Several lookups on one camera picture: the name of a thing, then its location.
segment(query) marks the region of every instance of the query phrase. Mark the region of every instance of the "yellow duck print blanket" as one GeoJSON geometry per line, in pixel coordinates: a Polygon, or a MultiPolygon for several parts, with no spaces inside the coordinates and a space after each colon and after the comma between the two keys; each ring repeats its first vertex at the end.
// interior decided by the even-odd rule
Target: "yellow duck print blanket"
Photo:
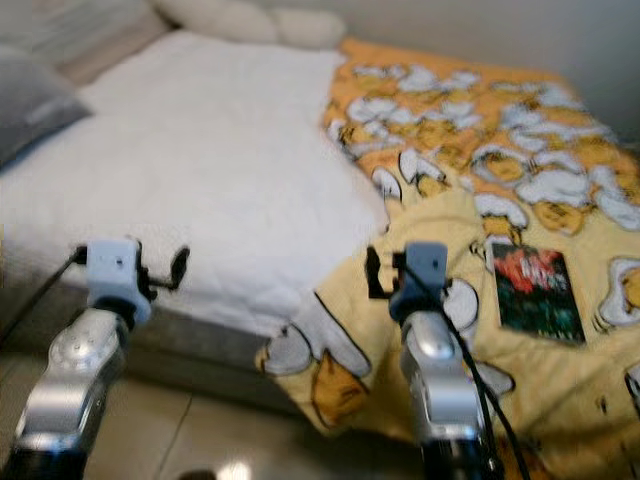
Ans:
{"type": "Polygon", "coordinates": [[[390,224],[269,341],[262,371],[327,434],[362,428],[411,441],[399,329],[388,302],[369,298],[365,267],[378,259],[388,291],[392,252],[442,242],[445,310],[539,478],[638,478],[635,159],[555,75],[352,39],[342,52],[323,125],[378,187],[390,224]],[[501,299],[556,287],[571,303],[562,315],[544,294],[523,303],[530,314],[501,299]],[[518,329],[513,315],[544,318],[518,329]],[[550,323],[568,326],[549,334],[550,323]]]}

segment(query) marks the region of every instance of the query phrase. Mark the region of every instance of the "black cable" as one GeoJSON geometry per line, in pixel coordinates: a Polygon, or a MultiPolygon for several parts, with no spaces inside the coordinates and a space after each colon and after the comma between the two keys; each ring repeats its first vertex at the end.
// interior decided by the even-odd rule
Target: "black cable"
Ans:
{"type": "Polygon", "coordinates": [[[51,286],[56,283],[60,277],[64,274],[64,272],[73,264],[73,263],[86,263],[87,261],[87,247],[79,246],[76,248],[75,252],[71,254],[71,256],[62,264],[58,270],[51,275],[46,282],[44,282],[38,290],[34,292],[31,297],[25,302],[24,305],[18,310],[18,313],[11,319],[6,328],[4,328],[0,332],[0,348],[7,341],[9,336],[13,333],[15,328],[25,319],[25,317],[33,310],[36,304],[44,297],[47,291],[51,288],[51,286]]]}
{"type": "Polygon", "coordinates": [[[529,470],[527,468],[527,464],[522,454],[522,449],[520,447],[520,444],[517,440],[515,433],[513,432],[513,428],[511,427],[511,424],[509,423],[509,420],[507,419],[506,415],[502,411],[502,408],[500,407],[500,402],[495,396],[495,393],[491,390],[489,386],[487,386],[485,381],[480,376],[480,373],[478,372],[478,368],[476,367],[476,363],[471,355],[471,352],[469,352],[469,348],[467,347],[466,342],[464,341],[464,339],[456,329],[455,325],[451,321],[451,318],[449,318],[449,315],[447,315],[447,313],[444,311],[444,308],[442,307],[441,302],[433,298],[433,295],[429,291],[429,287],[418,277],[418,275],[409,266],[405,265],[404,270],[411,276],[411,278],[413,278],[413,280],[416,282],[418,287],[420,287],[423,293],[431,300],[431,303],[433,303],[434,307],[442,315],[445,323],[447,324],[447,327],[451,331],[451,334],[454,336],[454,338],[456,339],[456,342],[460,346],[460,350],[462,351],[462,358],[464,359],[464,362],[469,367],[469,370],[471,370],[471,376],[473,377],[473,381],[476,383],[476,387],[478,388],[478,394],[480,397],[480,408],[482,410],[482,416],[484,419],[484,424],[486,426],[485,430],[487,434],[486,435],[487,446],[489,451],[491,452],[491,455],[497,456],[497,449],[496,449],[493,427],[491,423],[491,416],[489,415],[489,408],[487,407],[487,398],[489,398],[489,400],[491,401],[491,404],[493,405],[493,408],[495,409],[498,415],[498,418],[500,419],[500,422],[503,424],[505,430],[507,431],[507,437],[509,439],[509,442],[511,443],[511,448],[516,457],[516,461],[518,463],[518,468],[520,470],[520,474],[522,475],[522,478],[524,480],[531,480],[531,477],[529,476],[529,470]]]}

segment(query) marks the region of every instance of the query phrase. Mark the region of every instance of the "bedsheet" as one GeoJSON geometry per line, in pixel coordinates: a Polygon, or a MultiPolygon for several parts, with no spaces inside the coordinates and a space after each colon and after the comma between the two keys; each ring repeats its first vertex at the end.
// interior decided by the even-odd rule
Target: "bedsheet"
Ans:
{"type": "Polygon", "coordinates": [[[161,306],[279,331],[387,221],[318,128],[339,62],[176,32],[114,67],[81,92],[92,118],[0,172],[4,288],[33,288],[77,243],[130,235],[158,275],[191,247],[181,290],[161,306]]]}
{"type": "Polygon", "coordinates": [[[258,364],[326,433],[355,426],[411,439],[399,329],[387,301],[369,299],[365,266],[382,263],[389,291],[392,252],[441,242],[445,311],[536,475],[631,478],[640,460],[635,159],[552,74],[355,40],[342,51],[325,126],[392,221],[316,288],[258,364]]]}

